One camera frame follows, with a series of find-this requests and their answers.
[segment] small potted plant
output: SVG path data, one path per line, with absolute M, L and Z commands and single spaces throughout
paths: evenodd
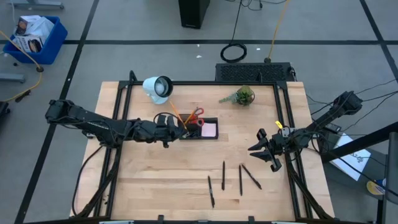
M 238 91 L 219 100 L 219 103 L 224 103 L 230 101 L 232 103 L 239 103 L 240 105 L 247 106 L 250 105 L 254 101 L 254 92 L 250 89 L 249 86 L 243 85 Z

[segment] pen holder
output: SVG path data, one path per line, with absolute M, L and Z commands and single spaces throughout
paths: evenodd
M 185 122 L 189 117 L 189 114 L 180 114 L 181 119 Z M 180 137 L 180 140 L 199 140 L 199 139 L 218 139 L 218 118 L 202 118 L 207 124 L 215 124 L 215 135 L 214 136 L 202 136 L 202 127 L 197 124 L 186 124 L 188 134 L 184 134 Z

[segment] wooden tabletop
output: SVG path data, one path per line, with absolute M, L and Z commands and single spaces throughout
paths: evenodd
M 117 82 L 104 82 L 95 112 L 112 117 L 116 99 Z M 284 156 L 282 168 L 272 172 L 270 162 L 249 155 L 248 147 L 258 142 L 256 133 L 264 128 L 268 134 L 277 132 L 278 120 L 274 92 L 271 86 L 251 86 L 256 99 L 249 106 L 218 103 L 239 86 L 174 86 L 170 100 L 179 113 L 191 113 L 200 106 L 203 117 L 217 117 L 217 140 L 175 141 L 164 149 L 155 144 L 126 141 L 113 203 L 112 219 L 156 220 L 294 220 L 292 199 Z M 311 117 L 303 83 L 288 83 L 289 96 L 296 127 L 306 127 Z M 282 105 L 284 101 L 280 92 Z M 169 103 L 155 105 L 141 86 L 133 86 L 128 119 L 153 120 L 159 112 L 171 112 Z M 98 141 L 88 140 L 85 159 L 98 148 Z M 104 158 L 103 149 L 87 163 L 76 196 L 76 209 L 81 211 L 98 188 Z M 316 152 L 304 149 L 303 167 L 309 191 L 325 211 L 334 216 L 321 159 Z M 225 190 L 221 189 L 222 163 L 226 164 Z M 239 193 L 238 165 L 245 164 L 260 182 L 258 189 L 243 171 L 243 196 Z M 207 176 L 211 177 L 215 207 L 211 207 Z M 305 216 L 302 194 L 298 190 L 301 216 Z M 108 193 L 104 194 L 101 213 Z

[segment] pen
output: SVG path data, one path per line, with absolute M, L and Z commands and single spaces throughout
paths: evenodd
M 242 168 L 239 165 L 239 189 L 241 191 L 241 196 L 243 195 L 243 186 L 242 186 Z
M 259 187 L 261 190 L 261 184 L 251 175 L 251 173 L 246 169 L 246 167 L 242 164 L 243 169 L 248 173 L 249 177 L 254 181 L 254 183 Z
M 210 176 L 207 176 L 207 180 L 209 181 L 209 190 L 210 190 L 211 206 L 214 208 L 214 205 L 215 205 L 216 203 L 215 203 L 214 197 L 213 197 L 213 189 L 211 188 Z
M 221 189 L 225 189 L 225 161 L 223 161 L 223 181 L 221 183 Z

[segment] black speaker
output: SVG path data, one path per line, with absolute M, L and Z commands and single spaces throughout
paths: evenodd
M 200 29 L 210 0 L 178 0 L 181 26 Z

